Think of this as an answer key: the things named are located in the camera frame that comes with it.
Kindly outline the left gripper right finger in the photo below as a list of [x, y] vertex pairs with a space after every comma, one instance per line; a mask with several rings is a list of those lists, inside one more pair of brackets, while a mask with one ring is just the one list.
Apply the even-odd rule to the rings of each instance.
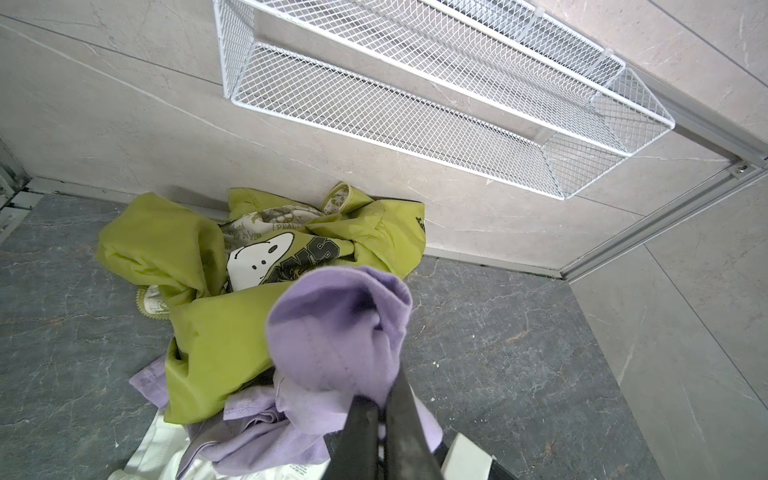
[[440, 467], [429, 449], [406, 373], [400, 370], [384, 410], [383, 478], [439, 480]]

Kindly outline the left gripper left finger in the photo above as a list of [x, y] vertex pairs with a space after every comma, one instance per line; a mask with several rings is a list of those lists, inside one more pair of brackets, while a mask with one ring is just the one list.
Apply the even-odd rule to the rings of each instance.
[[355, 397], [323, 480], [374, 480], [378, 475], [379, 408]]

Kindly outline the purple cloth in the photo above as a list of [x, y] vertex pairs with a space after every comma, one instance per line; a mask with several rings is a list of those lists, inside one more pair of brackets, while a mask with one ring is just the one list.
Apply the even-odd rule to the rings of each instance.
[[[327, 267], [304, 275], [267, 317], [272, 376], [231, 394], [221, 411], [181, 426], [190, 444], [175, 479], [194, 460], [242, 476], [274, 467], [329, 462], [355, 397], [379, 408], [378, 475], [383, 478], [384, 410], [401, 367], [412, 297], [401, 279], [368, 267]], [[442, 432], [414, 396], [434, 457]]]

